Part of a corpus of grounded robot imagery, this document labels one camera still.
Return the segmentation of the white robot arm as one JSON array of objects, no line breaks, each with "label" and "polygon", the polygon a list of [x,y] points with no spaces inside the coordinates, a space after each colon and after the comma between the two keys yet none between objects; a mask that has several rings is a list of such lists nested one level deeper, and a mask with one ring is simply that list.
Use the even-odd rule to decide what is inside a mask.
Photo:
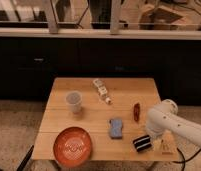
[{"label": "white robot arm", "polygon": [[170,99],[152,106],[146,115],[146,132],[156,139],[166,130],[178,134],[201,148],[201,125],[177,115],[178,106]]}]

